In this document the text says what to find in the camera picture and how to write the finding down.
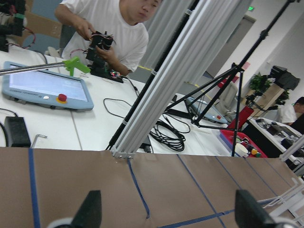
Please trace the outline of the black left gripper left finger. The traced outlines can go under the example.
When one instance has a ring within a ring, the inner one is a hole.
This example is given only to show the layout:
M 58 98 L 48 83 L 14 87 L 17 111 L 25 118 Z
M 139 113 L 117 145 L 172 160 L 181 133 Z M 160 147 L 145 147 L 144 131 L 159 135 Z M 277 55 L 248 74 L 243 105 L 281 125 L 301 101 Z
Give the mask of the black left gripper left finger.
M 99 228 L 102 221 L 101 191 L 91 190 L 74 216 L 73 228 Z

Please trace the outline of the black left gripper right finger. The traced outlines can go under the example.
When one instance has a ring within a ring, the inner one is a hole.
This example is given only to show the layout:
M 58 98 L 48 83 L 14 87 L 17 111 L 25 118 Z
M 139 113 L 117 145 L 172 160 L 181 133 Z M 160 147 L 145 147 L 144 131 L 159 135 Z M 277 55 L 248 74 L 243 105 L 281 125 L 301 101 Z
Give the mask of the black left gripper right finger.
M 247 190 L 236 190 L 235 221 L 239 228 L 275 228 L 275 221 Z

